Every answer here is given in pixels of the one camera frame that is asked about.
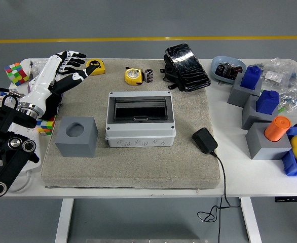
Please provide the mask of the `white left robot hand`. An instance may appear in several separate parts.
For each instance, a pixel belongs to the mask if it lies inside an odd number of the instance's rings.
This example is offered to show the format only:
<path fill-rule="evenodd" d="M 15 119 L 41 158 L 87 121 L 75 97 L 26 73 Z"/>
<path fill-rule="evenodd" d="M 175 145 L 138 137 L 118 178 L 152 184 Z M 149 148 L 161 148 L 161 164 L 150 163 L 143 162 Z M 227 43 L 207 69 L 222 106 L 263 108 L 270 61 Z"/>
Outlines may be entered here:
<path fill-rule="evenodd" d="M 76 51 L 63 51 L 49 57 L 30 93 L 20 99 L 18 110 L 36 117 L 56 115 L 61 95 L 79 85 L 97 68 L 90 65 L 79 69 L 85 64 L 85 58 L 85 54 Z"/>

